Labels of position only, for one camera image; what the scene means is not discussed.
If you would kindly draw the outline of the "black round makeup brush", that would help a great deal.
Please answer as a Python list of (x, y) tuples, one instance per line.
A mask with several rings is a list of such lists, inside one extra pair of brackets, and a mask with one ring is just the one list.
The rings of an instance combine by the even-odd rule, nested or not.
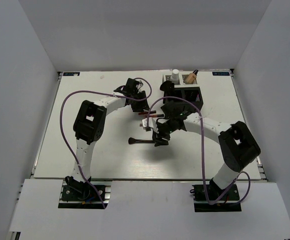
[(154, 144), (155, 142), (153, 140), (149, 139), (135, 139), (133, 137), (130, 137), (128, 139), (128, 144), (133, 145), (133, 144)]

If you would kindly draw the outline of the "black fan makeup brush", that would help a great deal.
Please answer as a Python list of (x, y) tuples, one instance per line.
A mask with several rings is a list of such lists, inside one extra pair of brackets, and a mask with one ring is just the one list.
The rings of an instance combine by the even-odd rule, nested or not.
[(165, 97), (173, 97), (175, 94), (175, 84), (172, 81), (164, 81), (160, 85), (160, 91), (164, 92)]

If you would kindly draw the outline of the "white jar cap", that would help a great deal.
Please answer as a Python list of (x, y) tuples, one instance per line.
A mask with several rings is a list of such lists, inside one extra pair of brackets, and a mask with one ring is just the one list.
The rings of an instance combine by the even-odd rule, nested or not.
[(171, 78), (173, 78), (173, 79), (178, 79), (179, 78), (179, 70), (178, 69), (173, 69), (172, 70)]

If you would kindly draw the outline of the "foundation bottle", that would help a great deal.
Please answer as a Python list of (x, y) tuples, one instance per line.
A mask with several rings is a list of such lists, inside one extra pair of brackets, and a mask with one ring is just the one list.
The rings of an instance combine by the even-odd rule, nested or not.
[(197, 74), (198, 74), (198, 70), (196, 69), (186, 77), (186, 79), (184, 80), (184, 83), (187, 85), (194, 84), (197, 78)]

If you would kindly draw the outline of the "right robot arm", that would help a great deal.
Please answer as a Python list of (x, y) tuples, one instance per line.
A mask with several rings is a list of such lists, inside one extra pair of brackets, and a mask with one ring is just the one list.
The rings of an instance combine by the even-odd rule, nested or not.
[(210, 180), (211, 195), (218, 200), (228, 194), (228, 186), (261, 153), (248, 126), (242, 121), (229, 124), (201, 117), (193, 110), (170, 110), (166, 106), (162, 110), (165, 114), (164, 122), (151, 117), (142, 121), (144, 129), (152, 130), (155, 146), (166, 146), (170, 134), (178, 130), (200, 134), (219, 144), (224, 163)]

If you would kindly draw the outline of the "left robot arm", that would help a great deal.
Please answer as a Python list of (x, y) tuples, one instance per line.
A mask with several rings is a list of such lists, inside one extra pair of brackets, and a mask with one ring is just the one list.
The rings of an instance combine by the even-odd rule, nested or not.
[[(60, 131), (75, 159), (72, 174), (65, 177), (65, 182), (73, 188), (73, 193), (79, 199), (84, 200), (90, 195), (92, 154), (96, 142), (103, 135), (107, 115), (125, 106), (131, 106), (136, 113), (149, 110), (148, 96), (141, 90), (144, 83), (148, 81), (141, 77), (129, 78), (125, 85), (118, 87), (113, 93), (78, 90), (64, 99), (59, 117)], [(76, 151), (73, 151), (64, 134), (62, 117), (66, 101), (78, 93), (91, 93), (104, 98), (94, 102), (88, 100), (82, 102), (73, 125), (76, 138)]]

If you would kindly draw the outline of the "white table board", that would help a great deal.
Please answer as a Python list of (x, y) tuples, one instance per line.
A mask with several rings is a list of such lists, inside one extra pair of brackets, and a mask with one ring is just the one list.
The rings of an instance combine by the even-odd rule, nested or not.
[[(143, 89), (148, 103), (160, 112), (163, 93), (159, 87), (168, 74), (166, 70), (147, 71), (85, 71), (76, 75), (63, 75), (60, 80), (47, 130), (44, 136), (34, 177), (37, 179), (62, 179), (71, 174), (74, 157), (65, 144), (60, 131), (59, 117), (64, 99), (75, 91), (95, 91), (111, 94), (124, 85), (128, 78), (143, 78)], [(202, 116), (218, 122), (233, 124), (243, 120), (231, 76), (213, 75), (200, 71), (197, 83), (202, 92)], [(74, 150), (76, 148), (73, 124), (81, 103), (102, 99), (102, 95), (78, 93), (71, 96), (63, 110), (63, 130)], [(140, 127), (142, 116), (131, 107), (110, 113), (104, 133), (96, 143), (91, 161), (93, 179), (126, 180), (199, 180), (210, 179), (223, 164), (220, 147), (214, 141), (201, 139), (199, 134), (178, 130), (171, 134), (169, 145), (128, 144), (129, 138), (149, 140), (150, 132)]]

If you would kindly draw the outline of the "black metal organizer rack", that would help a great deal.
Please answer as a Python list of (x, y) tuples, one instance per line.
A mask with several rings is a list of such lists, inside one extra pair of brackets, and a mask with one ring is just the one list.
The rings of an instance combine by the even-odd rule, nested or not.
[(163, 105), (161, 110), (165, 115), (165, 118), (171, 118), (180, 115), (183, 112), (194, 113), (195, 108), (192, 107), (186, 100), (192, 103), (199, 110), (203, 106), (203, 98), (200, 87), (175, 87), (170, 86), (163, 90), (164, 97), (176, 97), (163, 99)]

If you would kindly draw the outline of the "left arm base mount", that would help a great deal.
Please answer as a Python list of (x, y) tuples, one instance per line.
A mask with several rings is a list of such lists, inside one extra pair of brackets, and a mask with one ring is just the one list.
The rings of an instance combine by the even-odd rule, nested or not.
[(111, 185), (108, 185), (109, 183), (95, 182), (94, 186), (98, 193), (90, 185), (87, 185), (87, 192), (79, 193), (63, 182), (58, 208), (104, 210), (110, 200)]

